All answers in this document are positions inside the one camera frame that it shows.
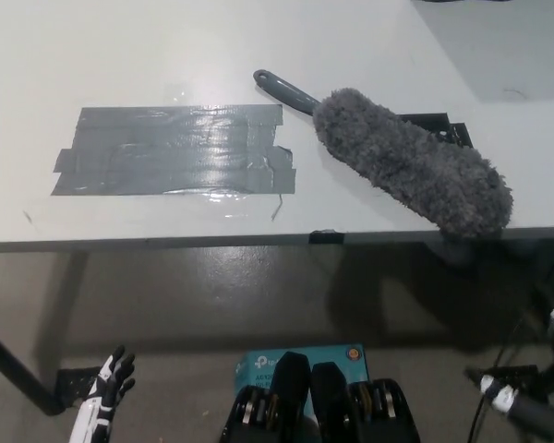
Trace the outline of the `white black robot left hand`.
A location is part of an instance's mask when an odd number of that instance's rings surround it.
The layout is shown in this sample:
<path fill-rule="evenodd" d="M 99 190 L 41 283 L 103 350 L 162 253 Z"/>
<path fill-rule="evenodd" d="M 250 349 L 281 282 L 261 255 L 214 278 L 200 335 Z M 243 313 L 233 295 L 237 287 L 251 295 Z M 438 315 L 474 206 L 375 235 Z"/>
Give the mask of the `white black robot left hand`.
<path fill-rule="evenodd" d="M 116 408 L 136 383 L 134 361 L 123 345 L 110 354 L 79 406 L 69 443 L 110 441 Z"/>

